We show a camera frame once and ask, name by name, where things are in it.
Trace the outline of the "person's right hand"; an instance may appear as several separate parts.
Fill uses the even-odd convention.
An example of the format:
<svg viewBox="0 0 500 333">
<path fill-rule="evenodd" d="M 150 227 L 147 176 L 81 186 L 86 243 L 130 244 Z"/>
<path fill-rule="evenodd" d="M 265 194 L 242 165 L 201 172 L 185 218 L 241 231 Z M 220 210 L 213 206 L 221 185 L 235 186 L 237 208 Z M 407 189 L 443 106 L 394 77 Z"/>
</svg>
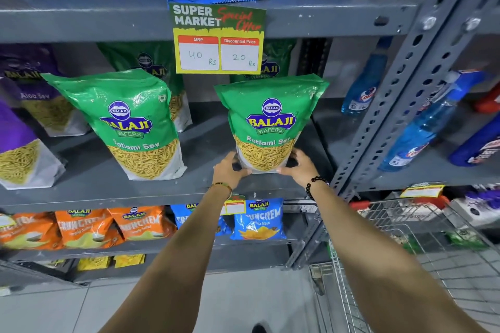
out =
<svg viewBox="0 0 500 333">
<path fill-rule="evenodd" d="M 307 185 L 311 184 L 311 180 L 319 176 L 319 173 L 312 160 L 302 150 L 293 148 L 290 157 L 296 160 L 296 167 L 298 167 L 297 176 L 292 178 L 298 185 L 306 189 Z"/>
</svg>

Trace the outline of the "green snack packet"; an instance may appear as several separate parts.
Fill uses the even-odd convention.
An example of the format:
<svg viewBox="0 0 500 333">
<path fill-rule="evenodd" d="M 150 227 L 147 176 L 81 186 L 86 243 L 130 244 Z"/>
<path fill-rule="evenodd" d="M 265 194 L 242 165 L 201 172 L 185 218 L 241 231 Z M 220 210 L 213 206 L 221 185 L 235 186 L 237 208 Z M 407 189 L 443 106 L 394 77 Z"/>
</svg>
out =
<svg viewBox="0 0 500 333">
<path fill-rule="evenodd" d="M 192 124 L 191 112 L 181 74 L 177 73 L 172 41 L 97 43 L 116 71 L 142 69 L 163 80 L 171 91 L 169 109 L 177 132 Z"/>
<path fill-rule="evenodd" d="M 315 74 L 216 85 L 243 168 L 276 173 L 286 165 L 329 82 Z"/>
<path fill-rule="evenodd" d="M 295 38 L 265 39 L 259 75 L 230 75 L 229 82 L 236 83 L 255 79 L 286 77 L 289 74 L 291 52 L 297 43 Z"/>
<path fill-rule="evenodd" d="M 85 119 L 132 181 L 180 178 L 185 170 L 167 84 L 141 69 L 74 78 L 42 73 Z"/>
</svg>

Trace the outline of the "person's right forearm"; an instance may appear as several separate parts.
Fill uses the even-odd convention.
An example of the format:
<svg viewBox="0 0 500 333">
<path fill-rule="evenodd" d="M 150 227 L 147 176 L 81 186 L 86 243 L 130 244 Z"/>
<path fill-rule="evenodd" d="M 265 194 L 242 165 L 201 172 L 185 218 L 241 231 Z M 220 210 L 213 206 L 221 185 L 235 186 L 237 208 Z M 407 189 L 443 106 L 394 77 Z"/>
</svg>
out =
<svg viewBox="0 0 500 333">
<path fill-rule="evenodd" d="M 323 181 L 316 201 L 358 308 L 374 333 L 488 333 L 416 258 L 360 216 Z"/>
</svg>

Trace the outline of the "person's left forearm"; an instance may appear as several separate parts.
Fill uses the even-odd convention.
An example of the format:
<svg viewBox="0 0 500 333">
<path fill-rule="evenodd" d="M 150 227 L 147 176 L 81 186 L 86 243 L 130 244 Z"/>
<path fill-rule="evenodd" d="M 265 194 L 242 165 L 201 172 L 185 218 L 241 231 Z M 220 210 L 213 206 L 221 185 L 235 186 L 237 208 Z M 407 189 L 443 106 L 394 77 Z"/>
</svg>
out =
<svg viewBox="0 0 500 333">
<path fill-rule="evenodd" d="M 192 333 L 226 200 L 208 190 L 98 333 Z"/>
</svg>

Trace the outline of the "gold bangle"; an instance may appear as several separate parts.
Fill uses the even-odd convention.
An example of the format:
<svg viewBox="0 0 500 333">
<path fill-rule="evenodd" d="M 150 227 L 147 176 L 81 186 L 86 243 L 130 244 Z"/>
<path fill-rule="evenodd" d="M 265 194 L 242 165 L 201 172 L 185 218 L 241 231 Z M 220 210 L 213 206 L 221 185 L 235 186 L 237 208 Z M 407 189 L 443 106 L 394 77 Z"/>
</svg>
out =
<svg viewBox="0 0 500 333">
<path fill-rule="evenodd" d="M 216 191 L 222 191 L 222 194 L 224 195 L 224 199 L 228 200 L 231 198 L 233 195 L 233 189 L 230 185 L 224 182 L 215 182 L 213 183 L 209 190 L 216 190 Z"/>
</svg>

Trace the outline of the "small yellow price label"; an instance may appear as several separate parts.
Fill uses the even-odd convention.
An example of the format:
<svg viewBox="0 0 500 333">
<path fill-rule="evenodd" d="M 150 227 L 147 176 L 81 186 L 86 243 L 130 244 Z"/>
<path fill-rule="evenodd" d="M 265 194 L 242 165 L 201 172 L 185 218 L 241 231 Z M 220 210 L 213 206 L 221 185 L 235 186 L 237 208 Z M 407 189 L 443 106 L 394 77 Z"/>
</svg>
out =
<svg viewBox="0 0 500 333">
<path fill-rule="evenodd" d="M 220 216 L 245 214 L 247 211 L 246 197 L 243 195 L 231 195 L 222 207 Z"/>
<path fill-rule="evenodd" d="M 401 198 L 416 198 L 416 197 L 431 197 L 437 198 L 441 195 L 445 184 L 436 183 L 419 183 L 409 186 L 404 189 L 400 196 Z"/>
</svg>

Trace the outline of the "small blue snack packet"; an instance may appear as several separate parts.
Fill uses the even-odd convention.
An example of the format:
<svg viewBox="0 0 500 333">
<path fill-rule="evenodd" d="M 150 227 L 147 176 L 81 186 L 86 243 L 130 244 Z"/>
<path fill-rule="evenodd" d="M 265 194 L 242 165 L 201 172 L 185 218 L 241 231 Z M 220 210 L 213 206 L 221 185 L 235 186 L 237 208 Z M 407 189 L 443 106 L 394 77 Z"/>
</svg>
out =
<svg viewBox="0 0 500 333">
<path fill-rule="evenodd" d="M 197 207 L 197 203 L 192 203 L 192 204 L 171 204 L 170 208 L 174 214 L 174 218 L 177 224 L 177 227 L 180 228 L 187 218 L 193 213 L 193 211 Z M 228 223 L 225 221 L 223 216 L 219 216 L 218 218 L 218 223 L 217 223 L 217 229 L 216 229 L 216 236 L 222 236 L 222 235 L 230 235 L 232 233 L 231 227 L 228 225 Z"/>
<path fill-rule="evenodd" d="M 246 200 L 246 212 L 234 215 L 233 241 L 286 240 L 283 224 L 284 199 Z"/>
</svg>

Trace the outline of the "orange snack packet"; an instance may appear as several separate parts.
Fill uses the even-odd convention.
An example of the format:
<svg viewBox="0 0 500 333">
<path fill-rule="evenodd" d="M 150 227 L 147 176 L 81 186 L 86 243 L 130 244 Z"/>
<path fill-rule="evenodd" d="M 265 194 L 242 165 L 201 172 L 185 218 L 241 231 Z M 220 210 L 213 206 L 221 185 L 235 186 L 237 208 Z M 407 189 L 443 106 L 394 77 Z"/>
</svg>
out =
<svg viewBox="0 0 500 333">
<path fill-rule="evenodd" d="M 171 237 L 177 226 L 165 214 L 164 206 L 111 208 L 125 241 L 151 241 Z"/>
<path fill-rule="evenodd" d="M 0 223 L 0 248 L 11 250 L 58 250 L 63 247 L 59 226 L 52 212 L 9 216 L 15 223 Z"/>
<path fill-rule="evenodd" d="M 58 210 L 54 215 L 64 248 L 110 248 L 124 242 L 107 209 Z"/>
</svg>

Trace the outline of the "blue spray cleaner bottle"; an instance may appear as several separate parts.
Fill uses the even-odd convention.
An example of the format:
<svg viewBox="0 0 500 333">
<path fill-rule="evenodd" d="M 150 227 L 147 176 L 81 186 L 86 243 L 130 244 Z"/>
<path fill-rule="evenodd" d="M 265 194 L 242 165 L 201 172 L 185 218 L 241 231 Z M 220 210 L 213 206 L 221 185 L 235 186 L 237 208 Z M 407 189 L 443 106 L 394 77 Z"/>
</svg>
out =
<svg viewBox="0 0 500 333">
<path fill-rule="evenodd" d="M 440 82 L 441 88 L 418 110 L 378 170 L 397 172 L 409 166 L 446 126 L 462 98 L 485 79 L 486 72 L 483 70 L 449 71 Z"/>
<path fill-rule="evenodd" d="M 347 91 L 341 106 L 343 114 L 352 116 L 360 115 L 370 106 L 382 81 L 388 61 L 387 52 L 392 44 L 392 40 L 393 36 L 382 36 L 379 38 L 363 70 Z"/>
</svg>

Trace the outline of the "green and yellow price sign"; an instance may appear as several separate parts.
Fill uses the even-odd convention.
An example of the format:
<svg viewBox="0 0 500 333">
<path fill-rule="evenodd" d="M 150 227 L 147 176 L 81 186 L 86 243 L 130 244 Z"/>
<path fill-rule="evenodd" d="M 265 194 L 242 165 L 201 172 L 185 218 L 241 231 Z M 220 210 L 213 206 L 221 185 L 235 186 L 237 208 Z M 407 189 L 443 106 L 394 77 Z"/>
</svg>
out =
<svg viewBox="0 0 500 333">
<path fill-rule="evenodd" d="M 168 3 L 178 74 L 259 75 L 266 10 Z"/>
</svg>

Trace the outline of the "grey metal shelf rack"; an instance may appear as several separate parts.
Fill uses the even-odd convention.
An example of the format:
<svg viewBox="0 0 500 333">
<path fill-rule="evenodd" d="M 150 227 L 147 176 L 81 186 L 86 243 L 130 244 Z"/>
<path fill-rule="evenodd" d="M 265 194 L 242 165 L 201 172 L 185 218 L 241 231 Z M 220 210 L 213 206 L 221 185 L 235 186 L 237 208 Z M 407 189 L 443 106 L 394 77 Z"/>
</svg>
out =
<svg viewBox="0 0 500 333">
<path fill-rule="evenodd" d="M 496 0 L 424 0 L 338 167 L 332 188 L 349 201 L 477 33 Z"/>
<path fill-rule="evenodd" d="M 425 0 L 261 0 L 234 6 L 266 10 L 266 38 L 313 39 L 406 35 L 420 21 Z M 166 0 L 0 0 L 0 43 L 55 44 L 68 75 L 107 72 L 95 42 L 172 39 Z M 0 212 L 44 212 L 64 208 L 108 208 L 196 202 L 209 185 L 211 166 L 233 147 L 227 112 L 212 101 L 222 77 L 185 78 L 194 125 L 180 135 L 186 174 L 174 181 L 128 180 L 94 133 L 42 138 L 66 160 L 66 172 L 48 189 L 7 191 L 0 187 Z M 296 269 L 298 256 L 317 226 L 313 214 L 285 215 L 287 240 L 216 240 L 212 272 L 265 267 Z M 84 285 L 92 280 L 138 276 L 145 265 L 78 272 L 76 259 L 146 254 L 151 261 L 162 240 L 127 242 L 109 249 L 2 252 L 0 285 Z"/>
</svg>

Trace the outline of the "dark blue bottle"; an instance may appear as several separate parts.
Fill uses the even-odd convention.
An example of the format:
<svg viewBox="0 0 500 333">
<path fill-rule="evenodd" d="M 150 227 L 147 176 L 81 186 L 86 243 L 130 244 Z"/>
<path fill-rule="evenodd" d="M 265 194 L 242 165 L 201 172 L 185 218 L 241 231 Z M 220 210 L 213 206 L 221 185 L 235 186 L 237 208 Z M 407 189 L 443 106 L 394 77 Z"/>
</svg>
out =
<svg viewBox="0 0 500 333">
<path fill-rule="evenodd" d="M 460 167 L 478 166 L 500 151 L 500 112 L 483 128 L 469 137 L 448 161 Z"/>
</svg>

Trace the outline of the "white and purple bottle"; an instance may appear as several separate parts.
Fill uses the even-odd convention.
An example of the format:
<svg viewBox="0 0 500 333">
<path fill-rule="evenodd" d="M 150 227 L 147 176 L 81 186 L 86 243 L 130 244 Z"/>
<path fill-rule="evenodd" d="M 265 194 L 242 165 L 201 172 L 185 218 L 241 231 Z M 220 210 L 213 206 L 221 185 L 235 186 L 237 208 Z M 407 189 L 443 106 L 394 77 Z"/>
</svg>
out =
<svg viewBox="0 0 500 333">
<path fill-rule="evenodd" d="M 449 206 L 473 227 L 500 222 L 500 188 L 466 191 Z"/>
</svg>

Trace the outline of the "red bottle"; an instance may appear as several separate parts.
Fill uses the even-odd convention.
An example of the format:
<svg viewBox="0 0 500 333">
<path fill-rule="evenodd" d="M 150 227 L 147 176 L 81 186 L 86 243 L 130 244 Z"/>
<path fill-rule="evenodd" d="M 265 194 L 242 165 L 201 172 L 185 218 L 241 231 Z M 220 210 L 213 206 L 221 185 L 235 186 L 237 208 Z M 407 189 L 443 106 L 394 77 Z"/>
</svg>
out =
<svg viewBox="0 0 500 333">
<path fill-rule="evenodd" d="M 496 114 L 500 112 L 500 80 L 481 99 L 474 103 L 473 109 L 481 114 Z"/>
</svg>

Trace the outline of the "purple snack packet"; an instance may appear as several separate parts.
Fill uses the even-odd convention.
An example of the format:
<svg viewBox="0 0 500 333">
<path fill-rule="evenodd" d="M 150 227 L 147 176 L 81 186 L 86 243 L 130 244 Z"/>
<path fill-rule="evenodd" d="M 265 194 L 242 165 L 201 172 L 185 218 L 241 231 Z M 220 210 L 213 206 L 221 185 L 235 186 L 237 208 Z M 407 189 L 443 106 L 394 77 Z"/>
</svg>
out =
<svg viewBox="0 0 500 333">
<path fill-rule="evenodd" d="M 0 85 L 50 137 L 90 131 L 83 114 L 41 74 L 62 76 L 50 44 L 0 44 Z"/>
<path fill-rule="evenodd" d="M 50 188 L 65 165 L 0 100 L 0 185 L 7 190 Z"/>
</svg>

